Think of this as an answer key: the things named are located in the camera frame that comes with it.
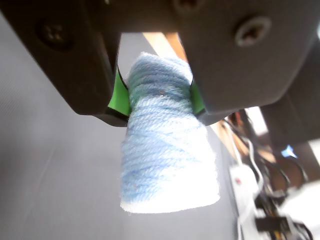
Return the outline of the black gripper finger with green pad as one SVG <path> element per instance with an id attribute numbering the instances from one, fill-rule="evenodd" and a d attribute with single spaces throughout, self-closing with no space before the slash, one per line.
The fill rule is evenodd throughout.
<path id="1" fill-rule="evenodd" d="M 316 39 L 317 0 L 174 0 L 178 34 L 205 109 L 276 102 Z"/>
<path id="2" fill-rule="evenodd" d="M 120 37 L 105 40 L 103 0 L 3 0 L 0 10 L 58 93 L 79 115 L 114 127 L 128 117 L 110 107 Z"/>

